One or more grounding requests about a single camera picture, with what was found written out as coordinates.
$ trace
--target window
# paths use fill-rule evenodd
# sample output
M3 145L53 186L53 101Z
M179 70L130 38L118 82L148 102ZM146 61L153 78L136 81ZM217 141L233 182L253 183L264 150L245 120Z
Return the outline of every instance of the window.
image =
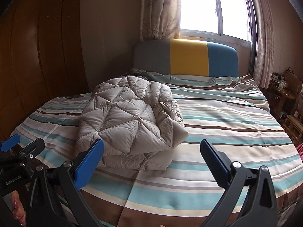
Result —
M181 0L181 36L250 45L250 0Z

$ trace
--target human hand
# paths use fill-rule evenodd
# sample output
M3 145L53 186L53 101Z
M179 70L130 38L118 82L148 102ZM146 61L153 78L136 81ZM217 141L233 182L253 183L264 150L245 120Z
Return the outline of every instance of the human hand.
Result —
M19 194L17 191L12 192L12 204L15 207L13 210L13 216L15 219L17 219L20 223L20 225L24 226L25 225L25 211L23 208L23 205L20 201Z

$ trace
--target folded comforter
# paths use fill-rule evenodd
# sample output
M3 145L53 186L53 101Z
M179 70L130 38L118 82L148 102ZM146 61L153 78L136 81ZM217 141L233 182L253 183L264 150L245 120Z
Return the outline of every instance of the folded comforter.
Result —
M103 140L99 167L165 170L188 136L171 89L135 76L98 85L80 117L75 154Z

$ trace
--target window frame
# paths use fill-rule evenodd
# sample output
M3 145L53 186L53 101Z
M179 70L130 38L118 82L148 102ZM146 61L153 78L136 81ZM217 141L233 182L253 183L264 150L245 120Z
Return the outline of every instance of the window frame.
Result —
M217 11L217 18L218 18L218 33L213 32L207 32L207 31L198 31L198 30L188 30L188 29L180 29L180 36L185 37L199 37L199 38L205 38L209 39L213 42L218 43L232 43L241 45L247 48L251 48L254 44L254 39L256 38L256 27L255 25L255 14L254 14L254 8L251 0L245 0L248 10L248 19L249 19L249 41L225 35L223 34L223 16L222 16L222 7L221 7L221 1L216 0L216 11Z

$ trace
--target window pane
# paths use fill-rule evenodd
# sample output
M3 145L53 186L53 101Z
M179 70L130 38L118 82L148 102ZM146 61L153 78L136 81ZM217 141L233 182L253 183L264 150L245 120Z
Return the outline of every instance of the window pane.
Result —
M223 34L249 41L246 0L221 0Z
M181 29L218 33L216 0L181 0Z

